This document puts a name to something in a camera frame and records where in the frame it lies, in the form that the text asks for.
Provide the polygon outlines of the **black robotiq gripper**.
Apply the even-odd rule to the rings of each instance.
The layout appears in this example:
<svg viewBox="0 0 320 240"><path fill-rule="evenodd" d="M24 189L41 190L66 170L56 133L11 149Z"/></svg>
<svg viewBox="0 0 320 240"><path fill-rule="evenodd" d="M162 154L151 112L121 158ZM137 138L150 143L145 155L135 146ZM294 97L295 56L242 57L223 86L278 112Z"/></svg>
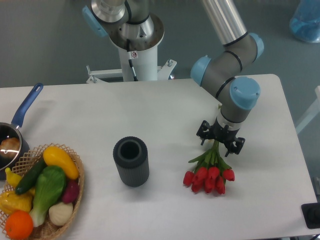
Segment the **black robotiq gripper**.
<svg viewBox="0 0 320 240"><path fill-rule="evenodd" d="M210 125L206 120L203 120L199 129L196 132L201 140L200 145L203 146L205 140L217 140L218 142L224 144L226 148L225 157L230 154L239 155L246 139L243 137L236 137L237 130L232 130L229 125L222 126L218 118L216 118L213 125Z"/></svg>

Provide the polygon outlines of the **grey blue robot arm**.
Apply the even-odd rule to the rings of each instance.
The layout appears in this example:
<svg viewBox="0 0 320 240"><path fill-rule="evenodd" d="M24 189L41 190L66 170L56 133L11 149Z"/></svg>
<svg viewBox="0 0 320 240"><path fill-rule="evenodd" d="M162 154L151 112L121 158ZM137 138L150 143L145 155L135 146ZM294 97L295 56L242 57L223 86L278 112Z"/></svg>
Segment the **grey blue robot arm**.
<svg viewBox="0 0 320 240"><path fill-rule="evenodd" d="M215 122L203 121L197 135L224 144L228 154L239 154L245 139L237 133L261 93L259 84L240 72L261 56L264 44L248 33L233 1L204 0L202 6L224 52L215 59L203 56L191 68L191 78L221 103ZM124 81L160 79L158 45L165 30L147 0L90 0L82 16L96 35L109 37L117 47Z"/></svg>

